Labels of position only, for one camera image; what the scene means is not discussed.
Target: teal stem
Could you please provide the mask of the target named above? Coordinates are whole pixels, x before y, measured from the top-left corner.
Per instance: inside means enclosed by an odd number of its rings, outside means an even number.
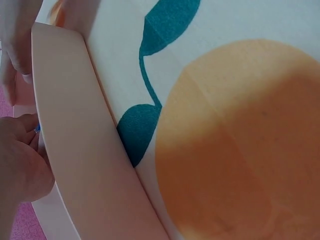
[[[144,81],[144,85],[147,89],[147,91],[150,94],[150,97],[152,98],[154,105],[158,108],[162,108],[162,104],[159,100],[159,98],[157,97],[157,94],[155,93],[154,88],[151,86],[151,83],[149,81],[149,77],[146,71],[146,67],[145,67],[145,60],[144,60],[144,56],[141,54],[141,52],[139,52],[139,65],[140,65],[140,70],[141,70],[141,75]]]

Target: curved wooden edge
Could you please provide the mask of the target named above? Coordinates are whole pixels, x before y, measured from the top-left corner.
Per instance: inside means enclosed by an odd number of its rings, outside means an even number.
[[[81,35],[35,24],[32,65],[47,154],[81,239],[167,240],[120,141]]]

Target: pink fabric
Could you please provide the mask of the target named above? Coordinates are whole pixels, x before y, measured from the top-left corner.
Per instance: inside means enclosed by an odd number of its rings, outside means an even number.
[[[13,108],[6,104],[3,91],[0,89],[0,117],[12,115]],[[46,240],[30,203],[23,203],[19,206],[10,240]]]

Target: orange circle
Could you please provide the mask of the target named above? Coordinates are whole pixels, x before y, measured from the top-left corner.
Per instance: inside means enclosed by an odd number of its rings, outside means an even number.
[[[155,164],[186,240],[319,238],[319,63],[264,39],[201,56],[162,109]]]

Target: teal leaf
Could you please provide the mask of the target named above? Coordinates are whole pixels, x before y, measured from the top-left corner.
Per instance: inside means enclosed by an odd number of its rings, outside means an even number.
[[[160,112],[161,108],[150,104],[132,106],[124,113],[116,127],[134,168],[145,155],[157,127]]]
[[[159,0],[144,18],[140,54],[155,54],[180,37],[197,13],[201,0]]]

